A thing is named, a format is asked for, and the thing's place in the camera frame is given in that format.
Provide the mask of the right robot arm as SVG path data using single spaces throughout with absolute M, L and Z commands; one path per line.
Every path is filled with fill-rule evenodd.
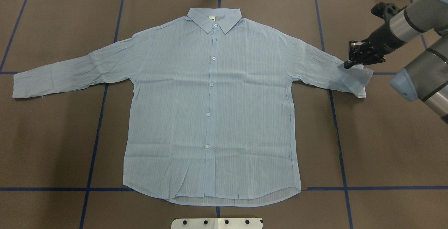
M 440 38 L 400 69 L 390 85 L 407 101 L 420 100 L 445 123 L 448 119 L 448 0 L 416 0 L 397 8 L 380 2 L 371 13 L 384 24 L 362 41 L 350 41 L 343 67 L 385 62 L 385 56 L 423 33 L 434 30 Z

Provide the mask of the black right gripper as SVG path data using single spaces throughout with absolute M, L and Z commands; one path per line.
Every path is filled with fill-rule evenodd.
M 343 63 L 344 69 L 355 65 L 372 65 L 385 62 L 385 55 L 402 47 L 402 40 L 394 35 L 390 25 L 384 24 L 374 30 L 362 41 L 349 42 L 348 60 Z

